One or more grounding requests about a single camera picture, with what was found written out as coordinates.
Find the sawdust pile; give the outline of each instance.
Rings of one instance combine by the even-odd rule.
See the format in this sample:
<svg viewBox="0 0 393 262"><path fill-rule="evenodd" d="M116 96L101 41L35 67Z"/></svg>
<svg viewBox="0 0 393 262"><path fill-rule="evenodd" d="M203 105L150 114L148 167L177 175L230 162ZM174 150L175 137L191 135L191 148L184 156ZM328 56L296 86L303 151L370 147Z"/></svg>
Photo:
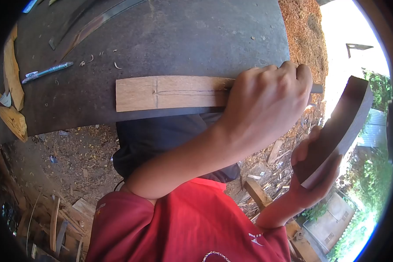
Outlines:
<svg viewBox="0 0 393 262"><path fill-rule="evenodd" d="M313 81L324 85L328 72L325 38L315 0L278 0L287 31L290 59L311 68Z"/></svg>

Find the black shorts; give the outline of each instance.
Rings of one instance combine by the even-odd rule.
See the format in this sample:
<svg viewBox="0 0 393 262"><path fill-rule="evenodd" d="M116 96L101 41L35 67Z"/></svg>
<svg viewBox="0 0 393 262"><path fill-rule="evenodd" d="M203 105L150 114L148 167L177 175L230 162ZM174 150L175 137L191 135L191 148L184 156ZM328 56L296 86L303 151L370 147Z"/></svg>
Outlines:
<svg viewBox="0 0 393 262"><path fill-rule="evenodd" d="M144 162L199 135L220 116L209 113L117 122L120 149L113 155L113 166L127 179ZM200 177L226 183L239 175L240 168L234 164Z"/></svg>

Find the foliage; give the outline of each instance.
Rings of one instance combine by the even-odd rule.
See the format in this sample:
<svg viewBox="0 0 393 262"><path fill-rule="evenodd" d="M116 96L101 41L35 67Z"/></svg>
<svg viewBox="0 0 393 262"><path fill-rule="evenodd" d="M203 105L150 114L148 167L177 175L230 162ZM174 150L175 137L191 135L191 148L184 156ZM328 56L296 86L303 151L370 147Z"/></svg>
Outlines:
<svg viewBox="0 0 393 262"><path fill-rule="evenodd" d="M376 212L378 218L388 198L393 167L384 146L376 148L368 157L362 172L360 170L360 174L353 177L352 191L368 210Z"/></svg>
<svg viewBox="0 0 393 262"><path fill-rule="evenodd" d="M383 211L390 191L393 167L388 162L388 150L385 146L374 148L373 151L360 167L355 166L358 163L351 160L350 164L354 168L346 175L346 180L352 185L348 193L361 200L364 209L357 210L342 238L330 250L327 255L329 261L343 257L355 243L363 241L367 229L365 220L372 217L377 222Z"/></svg>
<svg viewBox="0 0 393 262"><path fill-rule="evenodd" d="M364 240L364 234L367 229L364 225L364 221L369 215L368 212L357 210L351 223L342 235L342 238L327 254L329 261L335 261L335 259L343 257L355 243Z"/></svg>
<svg viewBox="0 0 393 262"><path fill-rule="evenodd" d="M374 100L372 108L387 112L388 101L392 99L393 92L390 84L390 78L375 73L373 71L363 69L364 79L369 81L370 87L373 91Z"/></svg>
<svg viewBox="0 0 393 262"><path fill-rule="evenodd" d="M301 215L306 218L306 221L308 220L317 221L319 217L325 214L326 210L327 210L327 204L317 203L313 207L304 210L304 212Z"/></svg>

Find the hand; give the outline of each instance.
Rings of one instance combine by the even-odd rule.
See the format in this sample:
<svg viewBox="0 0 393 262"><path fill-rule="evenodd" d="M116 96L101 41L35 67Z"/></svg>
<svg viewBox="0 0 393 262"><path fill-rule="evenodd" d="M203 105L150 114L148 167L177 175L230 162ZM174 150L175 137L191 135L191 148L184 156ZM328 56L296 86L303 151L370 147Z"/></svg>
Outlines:
<svg viewBox="0 0 393 262"><path fill-rule="evenodd" d="M310 68L286 61L242 72L217 124L249 155L288 132L303 113L312 86Z"/></svg>
<svg viewBox="0 0 393 262"><path fill-rule="evenodd" d="M312 128L309 138L304 139L293 151L291 155L291 165L297 164L299 161L303 161L307 157L307 151L309 143L319 138L320 126ZM290 189L288 194L295 205L300 208L306 209L314 206L317 202L322 200L331 189L333 183L339 174L339 165L341 164L343 155L339 155L338 158L332 165L328 174L323 174L323 180L318 183L314 188L307 190L302 187L297 179L297 176L293 175L290 182Z"/></svg>

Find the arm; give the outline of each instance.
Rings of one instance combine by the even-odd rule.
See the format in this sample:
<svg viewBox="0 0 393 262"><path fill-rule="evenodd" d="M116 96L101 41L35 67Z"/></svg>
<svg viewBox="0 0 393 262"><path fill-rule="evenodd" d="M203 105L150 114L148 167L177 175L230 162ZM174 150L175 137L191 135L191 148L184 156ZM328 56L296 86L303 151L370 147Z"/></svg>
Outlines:
<svg viewBox="0 0 393 262"><path fill-rule="evenodd" d="M265 148L296 123L311 86L310 69L292 62L242 72L217 123L139 167L121 190L156 200L186 181Z"/></svg>
<svg viewBox="0 0 393 262"><path fill-rule="evenodd" d="M315 126L309 138L304 139L299 146L294 149L291 156L292 165L306 158L309 143L318 139L320 129L321 127ZM342 155L335 160L330 173L322 174L322 181L311 190L302 187L297 177L293 176L290 182L290 190L262 210L257 219L256 226L263 230L278 228L285 225L290 218L299 214L304 209L314 206L328 194L338 177L341 160Z"/></svg>

